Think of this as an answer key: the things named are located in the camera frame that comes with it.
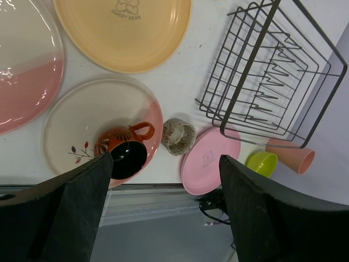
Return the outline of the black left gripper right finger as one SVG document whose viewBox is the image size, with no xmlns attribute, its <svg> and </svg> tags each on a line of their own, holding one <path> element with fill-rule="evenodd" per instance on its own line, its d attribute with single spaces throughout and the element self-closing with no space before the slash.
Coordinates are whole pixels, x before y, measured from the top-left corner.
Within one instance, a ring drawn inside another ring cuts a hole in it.
<svg viewBox="0 0 349 262">
<path fill-rule="evenodd" d="M 270 180 L 228 155 L 220 178 L 239 261 L 348 261 L 348 206 Z"/>
</svg>

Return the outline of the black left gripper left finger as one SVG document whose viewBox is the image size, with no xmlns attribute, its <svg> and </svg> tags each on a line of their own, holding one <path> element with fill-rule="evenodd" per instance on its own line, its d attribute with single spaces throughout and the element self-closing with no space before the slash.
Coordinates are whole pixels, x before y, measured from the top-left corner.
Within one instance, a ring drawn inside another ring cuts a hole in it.
<svg viewBox="0 0 349 262">
<path fill-rule="evenodd" d="M 79 167 L 1 196 L 1 261 L 90 261 L 113 160 Z"/>
</svg>

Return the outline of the lime green bowl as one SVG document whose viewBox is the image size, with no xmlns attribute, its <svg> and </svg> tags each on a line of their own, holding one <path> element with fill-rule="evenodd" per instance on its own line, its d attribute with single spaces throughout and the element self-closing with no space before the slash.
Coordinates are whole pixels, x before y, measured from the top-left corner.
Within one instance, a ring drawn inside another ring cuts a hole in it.
<svg viewBox="0 0 349 262">
<path fill-rule="evenodd" d="M 252 171 L 270 178 L 278 164 L 276 154 L 260 151 L 250 155 L 246 161 L 246 166 Z"/>
</svg>

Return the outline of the pink plastic cup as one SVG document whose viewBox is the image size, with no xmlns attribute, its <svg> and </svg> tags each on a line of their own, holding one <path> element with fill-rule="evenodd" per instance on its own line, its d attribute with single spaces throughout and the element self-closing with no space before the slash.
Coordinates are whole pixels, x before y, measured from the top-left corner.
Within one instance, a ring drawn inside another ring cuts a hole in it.
<svg viewBox="0 0 349 262">
<path fill-rule="evenodd" d="M 276 154 L 278 160 L 298 175 L 304 174 L 312 165 L 316 152 L 309 148 L 300 148 L 299 145 L 280 139 L 270 139 L 266 151 Z"/>
</svg>

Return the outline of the red black mug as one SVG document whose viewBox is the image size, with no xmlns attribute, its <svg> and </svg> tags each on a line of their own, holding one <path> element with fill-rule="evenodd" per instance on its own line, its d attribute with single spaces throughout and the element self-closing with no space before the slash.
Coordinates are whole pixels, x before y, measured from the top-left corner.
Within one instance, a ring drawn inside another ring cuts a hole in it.
<svg viewBox="0 0 349 262">
<path fill-rule="evenodd" d="M 123 180 L 137 174 L 147 160 L 145 140 L 153 137 L 155 128 L 149 122 L 111 128 L 98 138 L 94 156 L 109 152 L 113 160 L 111 178 Z"/>
</svg>

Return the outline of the speckled ceramic cup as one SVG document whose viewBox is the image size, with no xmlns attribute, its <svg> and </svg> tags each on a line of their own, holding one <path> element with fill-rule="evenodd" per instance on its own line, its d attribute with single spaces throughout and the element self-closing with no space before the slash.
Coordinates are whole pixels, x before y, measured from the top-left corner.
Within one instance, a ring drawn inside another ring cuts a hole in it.
<svg viewBox="0 0 349 262">
<path fill-rule="evenodd" d="M 178 118 L 171 118 L 163 124 L 161 144 L 173 156 L 186 154 L 196 140 L 195 127 Z"/>
</svg>

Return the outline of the pink bear plate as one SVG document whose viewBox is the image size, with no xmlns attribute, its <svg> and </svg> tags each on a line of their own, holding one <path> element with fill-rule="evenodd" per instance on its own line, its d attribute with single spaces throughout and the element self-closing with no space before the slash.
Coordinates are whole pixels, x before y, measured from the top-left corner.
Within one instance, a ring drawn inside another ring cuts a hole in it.
<svg viewBox="0 0 349 262">
<path fill-rule="evenodd" d="M 183 187 L 192 195 L 215 190 L 221 185 L 220 157 L 227 154 L 238 159 L 240 152 L 241 141 L 225 137 L 219 128 L 207 130 L 184 156 L 180 172 Z"/>
</svg>

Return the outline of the beige pink branch plate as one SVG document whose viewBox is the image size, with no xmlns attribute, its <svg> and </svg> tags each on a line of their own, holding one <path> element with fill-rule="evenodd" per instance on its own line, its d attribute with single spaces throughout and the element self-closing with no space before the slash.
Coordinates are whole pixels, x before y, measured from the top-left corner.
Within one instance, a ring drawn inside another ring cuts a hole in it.
<svg viewBox="0 0 349 262">
<path fill-rule="evenodd" d="M 163 115 L 151 90 L 129 76 L 88 81 L 52 108 L 43 127 L 41 148 L 55 175 L 93 159 L 93 147 L 105 131 L 149 122 L 154 135 L 144 141 L 149 164 L 161 144 Z"/>
</svg>

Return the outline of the large pink white plate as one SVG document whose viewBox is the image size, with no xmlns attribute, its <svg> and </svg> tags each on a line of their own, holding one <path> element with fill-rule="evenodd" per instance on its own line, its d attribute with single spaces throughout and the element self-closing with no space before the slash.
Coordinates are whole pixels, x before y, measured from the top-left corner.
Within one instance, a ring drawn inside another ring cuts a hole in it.
<svg viewBox="0 0 349 262">
<path fill-rule="evenodd" d="M 1 1 L 1 134 L 45 112 L 63 73 L 63 43 L 46 4 Z"/>
</svg>

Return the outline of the orange bear plate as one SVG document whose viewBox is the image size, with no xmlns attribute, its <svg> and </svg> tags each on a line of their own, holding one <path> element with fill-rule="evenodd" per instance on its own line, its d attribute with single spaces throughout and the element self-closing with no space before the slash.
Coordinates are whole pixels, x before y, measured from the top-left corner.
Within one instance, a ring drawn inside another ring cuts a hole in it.
<svg viewBox="0 0 349 262">
<path fill-rule="evenodd" d="M 54 1 L 71 41 L 97 65 L 118 73 L 143 73 L 180 46 L 192 1 Z"/>
</svg>

